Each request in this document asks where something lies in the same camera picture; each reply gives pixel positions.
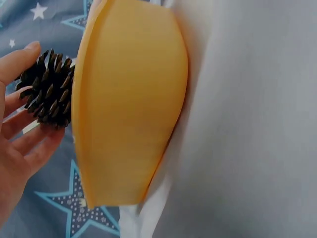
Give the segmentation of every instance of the yellow container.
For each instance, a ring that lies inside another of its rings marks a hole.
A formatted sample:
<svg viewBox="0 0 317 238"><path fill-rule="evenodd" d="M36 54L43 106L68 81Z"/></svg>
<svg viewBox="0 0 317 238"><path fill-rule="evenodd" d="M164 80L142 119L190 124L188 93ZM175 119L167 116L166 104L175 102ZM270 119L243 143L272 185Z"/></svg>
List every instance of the yellow container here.
<svg viewBox="0 0 317 238"><path fill-rule="evenodd" d="M86 26L72 126L89 208L143 200L184 101L185 44L172 12L104 0Z"/></svg>

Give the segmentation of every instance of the white star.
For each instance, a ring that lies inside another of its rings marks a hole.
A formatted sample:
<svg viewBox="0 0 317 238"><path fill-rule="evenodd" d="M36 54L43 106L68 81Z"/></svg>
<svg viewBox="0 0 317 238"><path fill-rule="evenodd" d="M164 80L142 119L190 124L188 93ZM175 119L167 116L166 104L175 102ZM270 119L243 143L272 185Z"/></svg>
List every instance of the white star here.
<svg viewBox="0 0 317 238"><path fill-rule="evenodd" d="M36 18L44 19L44 11L48 9L47 6L41 6L39 3L36 4L36 8L31 9L30 11L34 13L33 21Z"/></svg>
<svg viewBox="0 0 317 238"><path fill-rule="evenodd" d="M15 40L14 39L10 40L9 45L11 46L11 48L13 48L15 46Z"/></svg>

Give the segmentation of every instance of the gray fabric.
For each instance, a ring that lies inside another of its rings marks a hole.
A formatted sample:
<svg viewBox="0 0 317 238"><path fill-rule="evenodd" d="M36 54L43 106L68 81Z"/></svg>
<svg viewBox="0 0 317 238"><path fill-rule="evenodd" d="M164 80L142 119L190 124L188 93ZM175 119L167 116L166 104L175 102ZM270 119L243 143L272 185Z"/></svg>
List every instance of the gray fabric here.
<svg viewBox="0 0 317 238"><path fill-rule="evenodd" d="M317 1L215 0L211 12L153 237L316 238Z"/></svg>

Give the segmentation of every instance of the blue fabric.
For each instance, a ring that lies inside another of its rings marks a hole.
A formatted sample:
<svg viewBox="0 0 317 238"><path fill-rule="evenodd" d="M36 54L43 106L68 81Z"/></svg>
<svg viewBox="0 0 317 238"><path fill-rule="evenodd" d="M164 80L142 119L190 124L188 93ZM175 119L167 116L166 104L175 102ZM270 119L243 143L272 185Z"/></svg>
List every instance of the blue fabric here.
<svg viewBox="0 0 317 238"><path fill-rule="evenodd" d="M42 51L53 48L75 60L90 6L90 0L0 0L0 56L39 40ZM87 209L69 126L51 160L27 183L0 237L114 238L118 219L117 207Z"/></svg>

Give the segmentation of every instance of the star pattern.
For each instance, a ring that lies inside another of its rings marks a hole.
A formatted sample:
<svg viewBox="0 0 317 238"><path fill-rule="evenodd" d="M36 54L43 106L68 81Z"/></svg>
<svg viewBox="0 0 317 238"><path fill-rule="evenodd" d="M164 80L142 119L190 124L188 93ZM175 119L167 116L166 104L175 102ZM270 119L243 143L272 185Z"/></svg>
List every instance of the star pattern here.
<svg viewBox="0 0 317 238"><path fill-rule="evenodd" d="M9 43L10 47L13 48L15 46L15 40L10 40L10 43Z"/></svg>
<svg viewBox="0 0 317 238"><path fill-rule="evenodd" d="M37 3L36 8L30 10L34 13L33 21L36 20L38 17L44 19L44 11L46 11L47 9L47 6L41 6L39 3Z"/></svg>
<svg viewBox="0 0 317 238"><path fill-rule="evenodd" d="M0 7L2 7L5 2L6 2L6 0L0 0Z"/></svg>
<svg viewBox="0 0 317 238"><path fill-rule="evenodd" d="M88 209L82 189L79 169L71 162L69 191L62 193L35 192L59 210L67 213L66 238L78 238L89 227L95 226L120 237L119 225L106 207Z"/></svg>
<svg viewBox="0 0 317 238"><path fill-rule="evenodd" d="M77 28L84 32L91 5L92 5L91 0L83 0L84 14L64 20L62 21L62 24Z"/></svg>

